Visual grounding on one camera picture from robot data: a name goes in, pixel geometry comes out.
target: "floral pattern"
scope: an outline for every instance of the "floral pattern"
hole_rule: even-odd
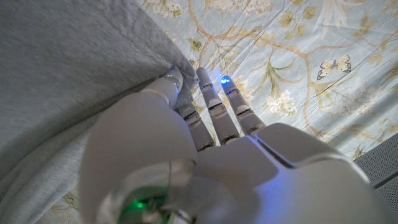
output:
[[[398,132],[396,0],[137,2],[209,71],[231,114],[223,75],[266,124],[295,126],[351,159]],[[201,92],[192,94],[216,140]],[[76,201],[68,194],[47,213],[75,223]]]

